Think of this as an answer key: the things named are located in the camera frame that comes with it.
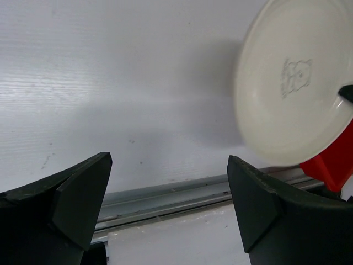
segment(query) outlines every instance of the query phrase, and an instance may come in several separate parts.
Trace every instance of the ceramic plate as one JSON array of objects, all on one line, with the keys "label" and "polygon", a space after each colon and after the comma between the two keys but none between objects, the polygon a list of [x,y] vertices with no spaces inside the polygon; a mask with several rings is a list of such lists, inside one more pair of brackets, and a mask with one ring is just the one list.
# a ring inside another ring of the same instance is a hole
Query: ceramic plate
[{"label": "ceramic plate", "polygon": [[246,144],[267,162],[311,159],[347,127],[353,105],[353,3],[271,0],[253,22],[234,76],[234,106]]}]

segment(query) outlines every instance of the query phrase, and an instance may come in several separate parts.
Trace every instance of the black object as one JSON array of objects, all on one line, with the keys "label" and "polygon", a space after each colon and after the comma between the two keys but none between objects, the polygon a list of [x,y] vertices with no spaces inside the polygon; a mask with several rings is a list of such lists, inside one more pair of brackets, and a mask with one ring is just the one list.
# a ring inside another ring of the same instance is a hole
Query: black object
[{"label": "black object", "polygon": [[109,153],[0,194],[0,264],[79,265],[110,176]]},{"label": "black object", "polygon": [[252,265],[353,264],[353,205],[297,189],[238,157],[228,179]]},{"label": "black object", "polygon": [[80,265],[106,265],[106,252],[103,242],[94,243],[85,251]]},{"label": "black object", "polygon": [[347,99],[350,103],[353,103],[353,85],[344,86],[338,91],[338,95]]}]

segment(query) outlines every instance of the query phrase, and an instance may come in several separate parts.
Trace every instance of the white wall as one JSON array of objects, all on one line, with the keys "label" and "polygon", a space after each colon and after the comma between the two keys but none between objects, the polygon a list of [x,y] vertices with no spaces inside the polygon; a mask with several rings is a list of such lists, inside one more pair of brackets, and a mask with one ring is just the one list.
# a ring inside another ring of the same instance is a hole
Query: white wall
[{"label": "white wall", "polygon": [[99,151],[108,192],[224,174],[231,81],[265,0],[0,0],[0,192]]}]

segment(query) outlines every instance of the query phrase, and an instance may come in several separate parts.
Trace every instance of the red plastic piece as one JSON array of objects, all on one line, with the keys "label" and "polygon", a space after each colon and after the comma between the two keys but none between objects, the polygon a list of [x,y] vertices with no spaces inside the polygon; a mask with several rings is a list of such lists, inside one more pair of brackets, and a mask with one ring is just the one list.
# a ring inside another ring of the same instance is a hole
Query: red plastic piece
[{"label": "red plastic piece", "polygon": [[304,173],[323,181],[333,191],[341,191],[353,174],[353,122],[327,149],[302,163]]}]

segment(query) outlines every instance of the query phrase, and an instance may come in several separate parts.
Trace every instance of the stamped logo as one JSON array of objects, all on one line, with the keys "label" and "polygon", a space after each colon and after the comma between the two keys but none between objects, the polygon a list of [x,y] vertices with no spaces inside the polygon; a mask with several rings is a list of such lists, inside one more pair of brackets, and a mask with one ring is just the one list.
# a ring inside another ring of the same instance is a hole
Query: stamped logo
[{"label": "stamped logo", "polygon": [[311,82],[313,60],[291,62],[286,59],[281,75],[282,98],[285,99],[292,92],[308,87]]}]

